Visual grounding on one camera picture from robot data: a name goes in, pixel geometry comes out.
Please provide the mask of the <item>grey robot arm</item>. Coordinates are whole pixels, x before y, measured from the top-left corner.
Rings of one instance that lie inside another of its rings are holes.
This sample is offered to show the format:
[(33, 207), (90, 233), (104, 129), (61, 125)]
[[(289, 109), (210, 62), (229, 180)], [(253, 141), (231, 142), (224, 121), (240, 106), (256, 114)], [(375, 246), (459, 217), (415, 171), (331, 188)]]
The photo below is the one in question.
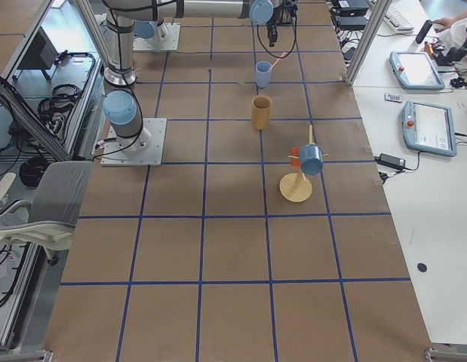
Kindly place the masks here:
[(265, 26), (264, 49), (278, 37), (283, 1), (107, 1), (108, 63), (103, 112), (118, 161), (255, 162), (261, 146), (247, 135), (255, 84), (253, 48), (222, 19)]
[(148, 42), (159, 43), (169, 37), (170, 31), (163, 20), (157, 22), (138, 20), (134, 25), (134, 35)]

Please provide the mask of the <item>person hand at desk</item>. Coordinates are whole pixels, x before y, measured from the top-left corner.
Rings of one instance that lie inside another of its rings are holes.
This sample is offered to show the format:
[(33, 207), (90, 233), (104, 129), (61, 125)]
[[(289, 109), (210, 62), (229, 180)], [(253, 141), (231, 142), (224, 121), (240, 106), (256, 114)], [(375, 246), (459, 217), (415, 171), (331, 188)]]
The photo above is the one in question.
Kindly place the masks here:
[(453, 24), (453, 19), (449, 17), (443, 17), (441, 19), (436, 19), (432, 21), (432, 26), (434, 27), (436, 33), (443, 32), (448, 30)]

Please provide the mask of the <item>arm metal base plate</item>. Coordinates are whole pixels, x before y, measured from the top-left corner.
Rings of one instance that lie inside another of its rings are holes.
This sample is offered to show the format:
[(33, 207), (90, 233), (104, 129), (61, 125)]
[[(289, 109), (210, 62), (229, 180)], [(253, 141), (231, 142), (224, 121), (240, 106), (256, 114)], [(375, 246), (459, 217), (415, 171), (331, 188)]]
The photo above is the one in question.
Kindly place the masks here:
[(181, 25), (179, 23), (137, 21), (134, 26), (134, 52), (177, 51)]
[(167, 128), (166, 118), (144, 118), (143, 130), (138, 138), (117, 137), (109, 127), (108, 138), (100, 163), (106, 167), (159, 166), (162, 161), (164, 139)]

